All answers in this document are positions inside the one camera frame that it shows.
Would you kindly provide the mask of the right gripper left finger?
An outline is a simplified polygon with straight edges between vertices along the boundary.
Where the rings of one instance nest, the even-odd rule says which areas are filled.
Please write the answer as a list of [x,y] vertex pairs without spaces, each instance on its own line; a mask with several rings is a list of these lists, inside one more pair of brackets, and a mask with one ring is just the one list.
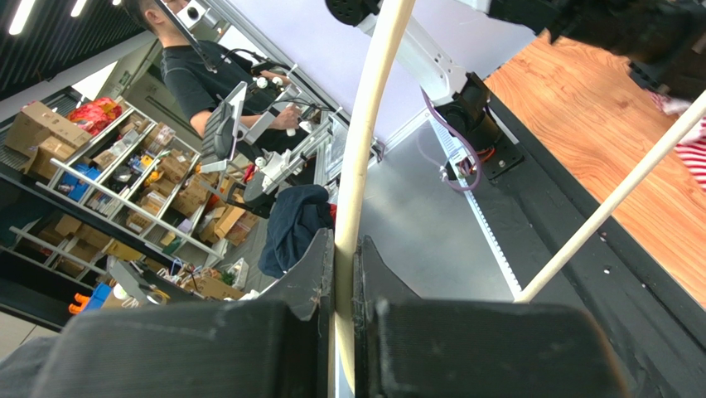
[[72,320],[35,397],[332,397],[333,237],[255,299],[197,300]]

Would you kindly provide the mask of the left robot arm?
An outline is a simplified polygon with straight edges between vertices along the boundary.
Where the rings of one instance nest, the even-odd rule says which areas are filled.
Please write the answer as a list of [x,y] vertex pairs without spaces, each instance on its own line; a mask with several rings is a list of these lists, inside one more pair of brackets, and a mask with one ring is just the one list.
[[[694,100],[705,88],[705,4],[702,1],[472,1],[493,19],[547,32],[624,56],[642,89]],[[397,61],[415,78],[433,115],[476,150],[481,173],[495,179],[523,154],[492,116],[491,93],[479,76],[455,63],[417,23],[408,22]]]

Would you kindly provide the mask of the red white striped tank top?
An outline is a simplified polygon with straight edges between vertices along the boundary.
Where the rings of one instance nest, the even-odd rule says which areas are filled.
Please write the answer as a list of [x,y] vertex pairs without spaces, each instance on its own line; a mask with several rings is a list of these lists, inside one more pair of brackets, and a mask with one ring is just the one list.
[[[666,115],[682,115],[691,102],[675,99],[649,91],[655,106]],[[689,173],[705,191],[705,115],[690,128],[689,132],[676,144],[675,151]]]

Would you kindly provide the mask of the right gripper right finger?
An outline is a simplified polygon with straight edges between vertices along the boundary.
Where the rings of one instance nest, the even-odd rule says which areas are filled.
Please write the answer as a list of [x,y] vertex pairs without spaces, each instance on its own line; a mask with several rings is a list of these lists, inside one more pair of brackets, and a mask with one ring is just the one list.
[[358,397],[626,397],[607,337],[553,303],[419,297],[360,239],[354,261]]

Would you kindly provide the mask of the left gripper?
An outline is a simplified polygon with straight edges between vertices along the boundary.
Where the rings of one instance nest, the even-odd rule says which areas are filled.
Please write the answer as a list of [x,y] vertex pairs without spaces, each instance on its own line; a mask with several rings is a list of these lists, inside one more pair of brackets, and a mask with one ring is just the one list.
[[642,89],[681,100],[705,90],[703,1],[492,1],[487,14],[623,56]]

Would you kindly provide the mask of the cream hanger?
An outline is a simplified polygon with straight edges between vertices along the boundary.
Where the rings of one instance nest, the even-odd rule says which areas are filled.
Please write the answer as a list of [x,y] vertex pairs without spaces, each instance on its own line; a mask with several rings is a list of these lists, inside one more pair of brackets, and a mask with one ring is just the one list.
[[[410,40],[405,49],[411,57],[426,56],[432,59],[442,53],[441,47],[424,28],[417,31],[419,38],[414,37],[415,32],[409,28],[414,4],[414,0],[375,1],[370,5],[370,13],[353,12],[353,25],[370,34],[371,43],[346,140],[335,231],[336,333],[341,352],[341,368],[349,386],[355,385],[356,371],[353,322],[354,257],[358,245],[370,145],[380,102],[404,38]],[[515,303],[528,303],[534,299],[703,115],[705,96],[700,95],[559,252],[533,277],[529,285],[515,295]]]

